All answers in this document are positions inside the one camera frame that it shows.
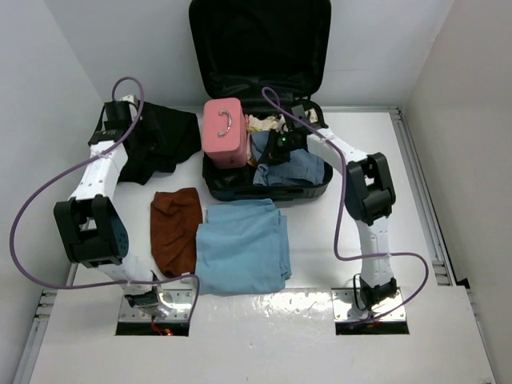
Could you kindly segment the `brown terry towel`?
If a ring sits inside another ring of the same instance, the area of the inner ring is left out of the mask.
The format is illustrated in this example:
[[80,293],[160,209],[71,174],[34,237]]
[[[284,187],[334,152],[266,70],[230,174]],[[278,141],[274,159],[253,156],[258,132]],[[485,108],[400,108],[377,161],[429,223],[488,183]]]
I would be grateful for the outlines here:
[[150,245],[164,276],[195,272],[196,234],[202,223],[202,207],[195,188],[154,195],[150,204]]

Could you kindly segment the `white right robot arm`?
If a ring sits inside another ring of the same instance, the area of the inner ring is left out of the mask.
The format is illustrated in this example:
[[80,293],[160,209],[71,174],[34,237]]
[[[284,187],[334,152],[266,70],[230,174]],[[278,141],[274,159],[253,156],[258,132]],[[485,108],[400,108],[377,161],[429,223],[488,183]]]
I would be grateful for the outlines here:
[[389,217],[396,202],[396,193],[386,156],[380,152],[368,154],[358,150],[331,128],[309,122],[302,106],[285,110],[276,102],[270,104],[286,117],[286,123],[290,125],[281,137],[270,141],[272,156],[304,149],[342,176],[335,238],[339,239],[342,214],[347,212],[358,228],[362,254],[335,256],[343,261],[362,262],[359,282],[353,283],[353,307],[366,315],[375,305],[397,292],[388,241]]

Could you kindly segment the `pink cosmetic case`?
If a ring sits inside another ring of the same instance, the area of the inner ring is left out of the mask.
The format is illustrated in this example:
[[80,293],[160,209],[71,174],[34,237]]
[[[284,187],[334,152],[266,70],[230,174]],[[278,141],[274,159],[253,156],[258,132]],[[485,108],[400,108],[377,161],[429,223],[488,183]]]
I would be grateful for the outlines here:
[[219,169],[242,168],[247,162],[246,119],[237,98],[209,100],[202,116],[202,149]]

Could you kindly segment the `dinosaur print white cloth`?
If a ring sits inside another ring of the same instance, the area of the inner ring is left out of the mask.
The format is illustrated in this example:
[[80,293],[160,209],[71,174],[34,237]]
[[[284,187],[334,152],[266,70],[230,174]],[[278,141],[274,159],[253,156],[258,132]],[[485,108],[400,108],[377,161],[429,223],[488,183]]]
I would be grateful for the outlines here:
[[247,146],[246,146],[247,163],[250,166],[256,167],[257,163],[255,161],[255,156],[253,155],[253,150],[251,149],[250,135],[254,132],[269,131],[269,130],[275,130],[278,133],[284,133],[287,131],[285,118],[282,114],[280,114],[278,117],[271,115],[264,119],[257,118],[255,116],[253,116],[252,114],[246,114],[245,120],[246,120],[246,132],[247,132]]

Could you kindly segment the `grey-blue cloth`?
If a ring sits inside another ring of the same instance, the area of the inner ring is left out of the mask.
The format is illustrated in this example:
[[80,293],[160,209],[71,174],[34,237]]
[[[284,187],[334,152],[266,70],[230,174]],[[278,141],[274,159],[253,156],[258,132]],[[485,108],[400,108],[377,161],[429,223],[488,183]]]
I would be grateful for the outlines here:
[[271,145],[273,131],[250,133],[255,186],[316,186],[323,182],[325,163],[304,149],[279,153]]

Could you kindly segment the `light blue cloth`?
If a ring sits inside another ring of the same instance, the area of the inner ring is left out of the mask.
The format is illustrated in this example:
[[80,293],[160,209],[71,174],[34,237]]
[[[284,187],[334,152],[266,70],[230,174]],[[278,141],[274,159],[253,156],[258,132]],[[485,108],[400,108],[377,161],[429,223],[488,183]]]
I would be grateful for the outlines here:
[[271,294],[292,276],[287,216],[269,198],[209,206],[196,245],[201,294]]

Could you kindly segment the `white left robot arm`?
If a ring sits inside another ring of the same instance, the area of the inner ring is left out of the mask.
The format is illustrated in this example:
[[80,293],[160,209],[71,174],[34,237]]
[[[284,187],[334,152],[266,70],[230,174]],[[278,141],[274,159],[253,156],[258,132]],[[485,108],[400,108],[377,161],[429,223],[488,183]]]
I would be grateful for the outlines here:
[[129,95],[108,102],[89,141],[91,163],[68,200],[54,206],[54,218],[72,263],[119,281],[129,306],[155,318],[172,311],[172,298],[158,284],[155,266],[130,251],[127,229],[114,204],[115,188],[129,155],[120,137],[138,112]]

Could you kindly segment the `black hard-shell suitcase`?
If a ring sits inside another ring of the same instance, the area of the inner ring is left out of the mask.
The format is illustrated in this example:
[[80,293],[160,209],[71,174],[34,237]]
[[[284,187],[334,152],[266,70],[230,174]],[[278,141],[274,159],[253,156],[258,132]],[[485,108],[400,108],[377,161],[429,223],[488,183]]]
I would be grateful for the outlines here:
[[245,114],[264,118],[276,109],[262,96],[268,86],[282,107],[315,109],[330,33],[328,1],[192,1],[190,29],[208,96],[238,98]]

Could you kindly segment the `black garment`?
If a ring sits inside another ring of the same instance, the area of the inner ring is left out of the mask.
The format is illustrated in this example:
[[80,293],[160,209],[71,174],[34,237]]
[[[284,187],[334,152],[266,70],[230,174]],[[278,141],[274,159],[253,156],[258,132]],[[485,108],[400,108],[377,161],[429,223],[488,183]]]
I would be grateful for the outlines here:
[[[164,107],[145,102],[144,107]],[[119,176],[120,182],[146,184],[153,173],[175,171],[176,166],[188,160],[202,148],[197,115],[176,109],[169,109],[168,140],[169,154],[153,154],[143,147],[137,138],[134,128],[124,141],[128,159]]]

